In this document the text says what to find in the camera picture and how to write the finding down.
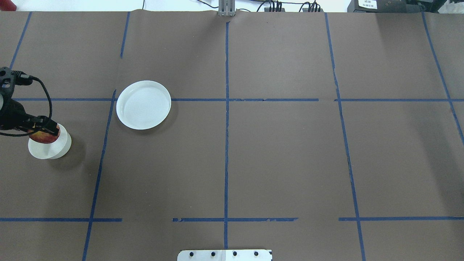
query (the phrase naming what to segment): apple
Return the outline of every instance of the apple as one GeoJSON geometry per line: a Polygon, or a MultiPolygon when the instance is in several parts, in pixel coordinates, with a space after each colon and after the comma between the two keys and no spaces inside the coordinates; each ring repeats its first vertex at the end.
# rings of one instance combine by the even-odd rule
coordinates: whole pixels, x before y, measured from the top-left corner
{"type": "Polygon", "coordinates": [[[53,136],[52,134],[49,134],[49,133],[46,133],[46,132],[43,132],[43,131],[37,131],[36,133],[29,135],[29,138],[31,140],[35,141],[35,142],[38,142],[38,143],[43,143],[43,144],[53,143],[58,139],[59,134],[61,132],[59,130],[59,125],[57,125],[57,128],[58,128],[58,135],[57,136],[53,136]]]}

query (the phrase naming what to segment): metal clamp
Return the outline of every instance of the metal clamp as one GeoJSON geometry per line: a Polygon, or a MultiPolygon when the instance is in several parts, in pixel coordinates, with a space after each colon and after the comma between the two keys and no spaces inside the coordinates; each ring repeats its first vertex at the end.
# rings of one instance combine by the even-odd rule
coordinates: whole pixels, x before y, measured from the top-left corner
{"type": "Polygon", "coordinates": [[[219,16],[235,16],[235,0],[219,0],[219,16]]]}

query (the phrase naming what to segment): round plate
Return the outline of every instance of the round plate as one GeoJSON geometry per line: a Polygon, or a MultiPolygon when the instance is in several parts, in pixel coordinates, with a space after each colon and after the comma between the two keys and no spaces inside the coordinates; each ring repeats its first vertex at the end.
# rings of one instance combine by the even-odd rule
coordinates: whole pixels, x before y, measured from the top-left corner
{"type": "Polygon", "coordinates": [[[171,110],[171,95],[161,84],[140,81],[129,85],[119,95],[116,113],[121,122],[135,130],[160,124],[171,110]]]}

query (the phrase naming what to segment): gray table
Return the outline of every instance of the gray table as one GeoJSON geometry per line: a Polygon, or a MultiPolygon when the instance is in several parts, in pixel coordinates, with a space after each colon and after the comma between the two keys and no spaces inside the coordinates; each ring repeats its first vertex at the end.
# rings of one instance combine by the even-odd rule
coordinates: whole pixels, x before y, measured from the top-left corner
{"type": "MultiPolygon", "coordinates": [[[[0,137],[0,259],[464,259],[463,23],[1,12],[0,64],[45,82],[73,146],[43,161],[0,137]],[[139,80],[173,98],[150,130],[114,108],[139,80]]],[[[38,86],[14,97],[47,114],[38,86]]]]}

